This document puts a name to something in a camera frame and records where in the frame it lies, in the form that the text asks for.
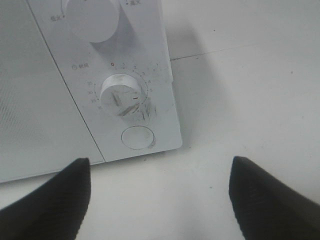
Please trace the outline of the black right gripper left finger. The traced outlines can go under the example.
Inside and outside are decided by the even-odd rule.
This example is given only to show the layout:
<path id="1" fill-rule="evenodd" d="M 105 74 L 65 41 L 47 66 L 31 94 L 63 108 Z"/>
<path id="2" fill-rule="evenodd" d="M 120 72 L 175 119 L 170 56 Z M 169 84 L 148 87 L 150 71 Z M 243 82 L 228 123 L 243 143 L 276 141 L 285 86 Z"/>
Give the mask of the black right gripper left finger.
<path id="1" fill-rule="evenodd" d="M 2 240 L 74 240 L 90 202 L 90 161 L 78 158 L 0 211 Z"/>

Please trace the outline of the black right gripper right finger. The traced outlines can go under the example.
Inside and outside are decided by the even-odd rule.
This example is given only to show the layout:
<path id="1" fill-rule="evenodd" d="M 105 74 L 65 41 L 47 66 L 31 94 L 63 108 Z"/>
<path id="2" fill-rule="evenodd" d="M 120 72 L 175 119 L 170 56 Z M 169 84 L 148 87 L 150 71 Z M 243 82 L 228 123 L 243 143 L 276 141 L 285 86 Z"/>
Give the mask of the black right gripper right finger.
<path id="1" fill-rule="evenodd" d="M 320 205 L 246 157 L 233 158 L 228 194 L 246 240 L 320 238 Z"/>

